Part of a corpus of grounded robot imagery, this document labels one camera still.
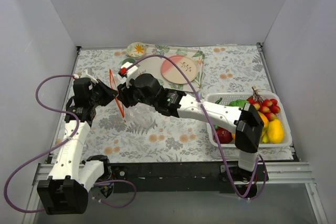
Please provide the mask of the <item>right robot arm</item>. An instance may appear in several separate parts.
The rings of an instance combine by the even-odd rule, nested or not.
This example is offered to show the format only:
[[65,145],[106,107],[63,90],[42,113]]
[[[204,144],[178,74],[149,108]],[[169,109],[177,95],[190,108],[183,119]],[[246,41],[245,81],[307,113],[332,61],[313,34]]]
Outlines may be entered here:
[[118,99],[126,108],[142,103],[161,115],[207,122],[211,127],[219,126],[235,134],[235,146],[239,150],[238,176],[248,181],[257,174],[264,122],[253,105],[224,106],[201,101],[183,91],[164,88],[148,73],[118,85],[118,92]]

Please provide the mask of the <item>orange mango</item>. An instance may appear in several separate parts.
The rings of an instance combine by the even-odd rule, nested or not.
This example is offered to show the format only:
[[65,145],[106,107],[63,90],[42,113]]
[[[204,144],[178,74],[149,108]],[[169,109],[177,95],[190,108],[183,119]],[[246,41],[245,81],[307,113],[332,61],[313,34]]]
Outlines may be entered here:
[[266,129],[269,125],[269,120],[267,119],[267,117],[263,113],[258,111],[258,114],[259,114],[260,118],[262,119],[262,121],[264,123],[264,129]]

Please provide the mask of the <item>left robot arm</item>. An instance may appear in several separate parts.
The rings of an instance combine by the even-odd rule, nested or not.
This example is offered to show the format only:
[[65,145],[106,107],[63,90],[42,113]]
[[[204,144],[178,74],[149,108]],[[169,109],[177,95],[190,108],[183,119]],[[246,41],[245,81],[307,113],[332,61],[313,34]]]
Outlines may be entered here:
[[40,200],[49,215],[84,213],[91,187],[97,181],[108,181],[112,175],[105,155],[91,156],[83,168],[79,166],[96,107],[108,105],[118,93],[87,74],[74,79],[73,92],[66,104],[62,146],[47,179],[40,180],[37,186]]

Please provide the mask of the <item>clear orange-zip bag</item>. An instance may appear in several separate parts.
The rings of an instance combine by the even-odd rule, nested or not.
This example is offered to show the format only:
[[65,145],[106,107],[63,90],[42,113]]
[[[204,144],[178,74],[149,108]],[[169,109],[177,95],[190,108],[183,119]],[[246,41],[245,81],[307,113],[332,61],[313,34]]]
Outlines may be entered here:
[[112,69],[109,69],[109,83],[113,90],[118,91],[115,101],[123,119],[126,122],[137,123],[143,128],[149,128],[154,122],[154,109],[138,102],[131,93],[132,87],[127,87],[126,78],[113,72]]

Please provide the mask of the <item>red apple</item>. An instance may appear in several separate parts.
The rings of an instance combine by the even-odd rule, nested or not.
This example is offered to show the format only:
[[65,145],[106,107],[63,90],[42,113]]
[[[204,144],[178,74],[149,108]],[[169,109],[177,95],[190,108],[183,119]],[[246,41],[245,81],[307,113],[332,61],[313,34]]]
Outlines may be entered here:
[[215,131],[216,135],[218,136],[219,142],[221,144],[229,144],[232,142],[233,137],[231,132],[229,132],[228,130],[219,127],[216,131]]

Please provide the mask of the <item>green chili pepper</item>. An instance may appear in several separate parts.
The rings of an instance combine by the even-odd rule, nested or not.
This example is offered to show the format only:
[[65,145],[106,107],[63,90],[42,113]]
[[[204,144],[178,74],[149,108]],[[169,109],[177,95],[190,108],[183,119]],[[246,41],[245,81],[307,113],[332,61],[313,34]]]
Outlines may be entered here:
[[215,103],[220,104],[223,98],[219,98]]

